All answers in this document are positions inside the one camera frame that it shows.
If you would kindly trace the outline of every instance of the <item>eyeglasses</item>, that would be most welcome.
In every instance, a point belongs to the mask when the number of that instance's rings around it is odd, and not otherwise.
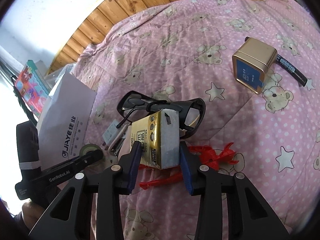
[[[201,98],[167,102],[166,100],[155,100],[132,90],[117,105],[117,111],[123,117],[117,128],[120,128],[125,121],[135,122],[162,109],[179,112],[180,139],[186,139],[199,128],[205,114],[205,102]]]

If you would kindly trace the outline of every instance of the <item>tape roll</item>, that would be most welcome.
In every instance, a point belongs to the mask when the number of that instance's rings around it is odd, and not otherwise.
[[[81,148],[80,156],[82,157],[82,156],[86,155],[88,152],[93,152],[95,150],[101,150],[99,145],[96,145],[96,144],[93,144],[93,143],[86,144],[85,146],[83,146]]]
[[[95,150],[101,150],[102,151],[102,149],[100,148],[99,145],[96,145],[96,144],[93,144],[93,143],[86,144],[80,150],[80,157],[86,155],[89,152],[93,152]],[[105,160],[105,157],[103,156],[103,158],[101,160],[97,161],[96,163],[93,163],[93,164],[89,165],[88,167],[98,166],[100,163],[104,162],[104,160]]]

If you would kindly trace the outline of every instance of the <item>gold metal box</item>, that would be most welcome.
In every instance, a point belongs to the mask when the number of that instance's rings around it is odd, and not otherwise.
[[[277,55],[274,47],[254,38],[247,39],[232,55],[235,79],[260,94],[273,73]]]

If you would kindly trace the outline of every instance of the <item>gold tissue package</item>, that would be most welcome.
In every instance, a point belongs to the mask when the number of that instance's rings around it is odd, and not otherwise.
[[[274,47],[248,38],[232,55],[235,79],[259,95],[273,74],[277,55]]]
[[[179,165],[179,113],[171,109],[146,116],[132,123],[131,147],[140,141],[141,164],[157,169]]]

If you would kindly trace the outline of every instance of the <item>blue label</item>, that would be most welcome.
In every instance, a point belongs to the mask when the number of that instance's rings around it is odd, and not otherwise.
[[[246,63],[240,60],[236,60],[237,63],[237,78],[242,82],[248,84],[253,89],[257,90],[258,87],[263,87],[263,83],[260,81],[260,72]]]

